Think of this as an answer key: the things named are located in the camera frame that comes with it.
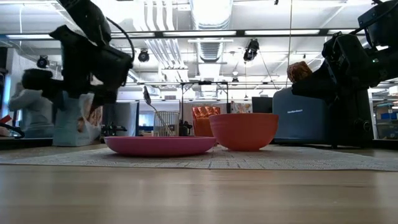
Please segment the grey woven placemat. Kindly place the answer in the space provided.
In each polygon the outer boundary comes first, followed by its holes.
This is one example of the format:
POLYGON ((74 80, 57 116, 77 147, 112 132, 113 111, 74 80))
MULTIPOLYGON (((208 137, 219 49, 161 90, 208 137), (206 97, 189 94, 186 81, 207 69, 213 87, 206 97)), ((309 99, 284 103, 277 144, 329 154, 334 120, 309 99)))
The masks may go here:
POLYGON ((156 169, 374 170, 398 172, 398 158, 376 158, 313 147, 267 146, 258 152, 214 147, 187 157, 120 156, 109 148, 9 159, 7 165, 133 167, 156 169))

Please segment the black overhead beam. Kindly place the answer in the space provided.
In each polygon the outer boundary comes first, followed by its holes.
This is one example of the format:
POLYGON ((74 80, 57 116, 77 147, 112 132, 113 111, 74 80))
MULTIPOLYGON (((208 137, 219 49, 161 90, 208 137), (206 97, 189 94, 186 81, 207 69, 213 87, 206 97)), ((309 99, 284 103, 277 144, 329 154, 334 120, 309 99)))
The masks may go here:
MULTIPOLYGON (((264 29, 264 30, 174 30, 127 32, 130 39, 179 39, 179 38, 238 38, 238 37, 328 37, 334 33, 349 34, 354 29, 264 29)), ((125 39, 122 32, 113 32, 112 39, 125 39)), ((0 34, 0 40, 52 40, 44 33, 0 34)))

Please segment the silver ventilation duct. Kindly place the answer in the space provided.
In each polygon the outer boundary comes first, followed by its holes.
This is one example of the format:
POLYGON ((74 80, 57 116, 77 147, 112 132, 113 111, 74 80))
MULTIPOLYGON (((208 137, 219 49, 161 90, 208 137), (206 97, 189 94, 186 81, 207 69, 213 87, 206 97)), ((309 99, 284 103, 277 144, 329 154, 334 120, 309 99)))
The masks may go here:
MULTIPOLYGON (((232 15, 233 0, 190 0, 195 30, 226 30, 232 15)), ((200 42, 199 57, 204 62, 217 62, 224 48, 222 42, 200 42)))

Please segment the clear ribbed glass cup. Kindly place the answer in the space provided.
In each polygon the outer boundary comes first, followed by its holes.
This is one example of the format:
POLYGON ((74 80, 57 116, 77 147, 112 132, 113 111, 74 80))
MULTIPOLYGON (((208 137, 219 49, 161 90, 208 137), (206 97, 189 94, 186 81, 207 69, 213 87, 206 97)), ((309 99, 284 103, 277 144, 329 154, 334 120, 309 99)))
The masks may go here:
POLYGON ((156 111, 154 116, 154 136, 179 136, 179 118, 177 111, 156 111))

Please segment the black background table frame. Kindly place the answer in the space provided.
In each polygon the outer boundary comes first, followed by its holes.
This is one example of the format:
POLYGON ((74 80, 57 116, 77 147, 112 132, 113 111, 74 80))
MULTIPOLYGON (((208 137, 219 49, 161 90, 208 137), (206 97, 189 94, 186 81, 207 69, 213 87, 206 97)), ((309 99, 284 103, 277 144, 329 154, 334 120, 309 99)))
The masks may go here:
POLYGON ((178 110, 175 110, 179 112, 180 118, 179 118, 179 136, 195 136, 194 134, 194 129, 193 129, 193 116, 192 116, 192 108, 196 106, 215 106, 220 108, 220 114, 236 114, 236 113, 230 113, 229 111, 227 112, 222 112, 223 108, 226 108, 227 106, 233 107, 235 105, 234 102, 231 103, 224 103, 224 104, 210 104, 210 105, 196 105, 192 103, 184 103, 184 102, 179 102, 178 103, 179 108, 178 110))

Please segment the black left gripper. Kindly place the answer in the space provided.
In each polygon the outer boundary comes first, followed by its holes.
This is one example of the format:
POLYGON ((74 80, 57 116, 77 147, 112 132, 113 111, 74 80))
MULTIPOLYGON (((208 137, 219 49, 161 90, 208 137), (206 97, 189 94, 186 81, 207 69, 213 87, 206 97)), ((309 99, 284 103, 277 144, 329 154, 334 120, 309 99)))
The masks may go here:
POLYGON ((67 26, 56 28, 50 36, 62 45, 63 80, 53 79, 49 70, 30 68, 24 70, 23 87, 39 90, 49 100, 62 100, 63 90, 76 95, 91 91, 94 94, 92 108, 115 103, 118 88, 125 84, 133 58, 110 45, 92 44, 67 26), (102 85, 93 87, 91 76, 102 85))

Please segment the orange plastic bowl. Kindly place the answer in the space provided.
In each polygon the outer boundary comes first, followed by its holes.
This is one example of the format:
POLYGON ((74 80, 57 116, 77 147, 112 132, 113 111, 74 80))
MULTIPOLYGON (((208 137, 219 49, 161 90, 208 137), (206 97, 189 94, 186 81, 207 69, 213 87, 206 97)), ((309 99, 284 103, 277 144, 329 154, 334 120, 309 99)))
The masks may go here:
POLYGON ((231 151, 258 151, 273 140, 279 117, 270 113, 218 114, 209 117, 218 144, 231 151))

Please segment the dark background monitor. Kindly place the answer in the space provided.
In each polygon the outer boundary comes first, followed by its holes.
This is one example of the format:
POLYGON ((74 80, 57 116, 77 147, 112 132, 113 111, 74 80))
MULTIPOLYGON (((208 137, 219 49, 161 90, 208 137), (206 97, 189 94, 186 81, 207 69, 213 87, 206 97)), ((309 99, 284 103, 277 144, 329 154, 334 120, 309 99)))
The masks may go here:
POLYGON ((270 97, 252 97, 252 112, 272 114, 272 100, 270 97))

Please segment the pink plastic plate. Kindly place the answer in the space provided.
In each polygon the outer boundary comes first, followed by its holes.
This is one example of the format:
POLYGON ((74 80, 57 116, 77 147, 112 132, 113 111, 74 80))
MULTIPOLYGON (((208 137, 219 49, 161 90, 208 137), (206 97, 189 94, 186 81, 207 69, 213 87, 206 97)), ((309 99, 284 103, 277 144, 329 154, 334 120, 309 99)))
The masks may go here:
POLYGON ((136 157, 194 156, 205 153, 216 143, 214 137, 197 136, 108 136, 104 141, 112 151, 136 157))

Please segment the silver metal spoon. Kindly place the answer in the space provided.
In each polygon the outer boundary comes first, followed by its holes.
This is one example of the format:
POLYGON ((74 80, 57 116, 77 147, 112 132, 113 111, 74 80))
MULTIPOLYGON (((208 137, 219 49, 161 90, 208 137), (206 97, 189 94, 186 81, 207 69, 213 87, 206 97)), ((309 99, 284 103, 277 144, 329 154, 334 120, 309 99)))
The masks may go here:
POLYGON ((152 106, 152 101, 150 98, 150 94, 148 92, 148 89, 146 86, 143 87, 143 95, 144 95, 144 100, 146 102, 147 105, 149 105, 154 111, 155 114, 157 115, 157 117, 159 118, 160 122, 162 123, 163 127, 165 128, 165 130, 167 131, 168 135, 171 135, 171 130, 169 129, 169 127, 166 125, 165 121, 163 120, 163 118, 160 116, 160 114, 158 113, 158 111, 156 110, 156 108, 154 106, 152 106))

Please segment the orange cup with juice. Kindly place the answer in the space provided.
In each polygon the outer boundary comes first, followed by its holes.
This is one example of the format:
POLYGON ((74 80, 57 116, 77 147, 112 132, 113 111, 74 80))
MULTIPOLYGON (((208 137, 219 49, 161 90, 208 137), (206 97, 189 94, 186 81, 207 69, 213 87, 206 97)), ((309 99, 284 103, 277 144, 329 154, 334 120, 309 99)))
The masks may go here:
POLYGON ((195 136, 213 137, 209 117, 216 114, 220 114, 219 107, 196 106, 192 108, 195 136))

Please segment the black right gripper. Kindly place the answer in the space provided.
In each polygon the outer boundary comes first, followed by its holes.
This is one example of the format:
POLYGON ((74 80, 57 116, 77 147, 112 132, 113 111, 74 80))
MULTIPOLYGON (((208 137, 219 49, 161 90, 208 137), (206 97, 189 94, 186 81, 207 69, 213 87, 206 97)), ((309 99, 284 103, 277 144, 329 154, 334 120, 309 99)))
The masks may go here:
POLYGON ((380 63, 370 55, 353 34, 334 33, 324 43, 324 61, 311 76, 292 84, 298 96, 335 100, 381 82, 380 63))

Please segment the brown toast slice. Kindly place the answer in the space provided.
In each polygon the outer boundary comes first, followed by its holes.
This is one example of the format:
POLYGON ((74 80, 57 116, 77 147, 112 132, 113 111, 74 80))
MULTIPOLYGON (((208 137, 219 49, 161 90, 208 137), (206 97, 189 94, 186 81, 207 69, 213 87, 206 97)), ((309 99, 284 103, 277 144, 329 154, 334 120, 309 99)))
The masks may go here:
POLYGON ((287 68, 287 76, 292 83, 297 83, 311 76, 312 73, 310 67, 304 61, 293 63, 287 68))

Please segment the cinnamon squares cereal box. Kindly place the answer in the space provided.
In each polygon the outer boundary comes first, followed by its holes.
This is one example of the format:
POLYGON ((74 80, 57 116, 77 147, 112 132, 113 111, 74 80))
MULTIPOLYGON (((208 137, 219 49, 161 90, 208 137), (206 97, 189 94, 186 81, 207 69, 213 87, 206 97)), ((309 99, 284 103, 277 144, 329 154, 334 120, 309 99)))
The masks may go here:
POLYGON ((53 131, 53 145, 79 147, 93 144, 101 134, 102 107, 91 111, 93 93, 70 98, 63 92, 66 110, 57 110, 53 131))

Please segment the black two-slot toaster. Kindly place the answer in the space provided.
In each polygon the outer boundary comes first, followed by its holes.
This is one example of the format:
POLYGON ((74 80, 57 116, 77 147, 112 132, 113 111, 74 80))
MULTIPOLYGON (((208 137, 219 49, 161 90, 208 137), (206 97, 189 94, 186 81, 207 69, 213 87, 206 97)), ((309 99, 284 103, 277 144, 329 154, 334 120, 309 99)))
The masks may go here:
POLYGON ((279 116, 276 143, 336 147, 365 146, 373 140, 367 90, 330 103, 294 95, 291 88, 286 88, 274 94, 273 113, 279 116))

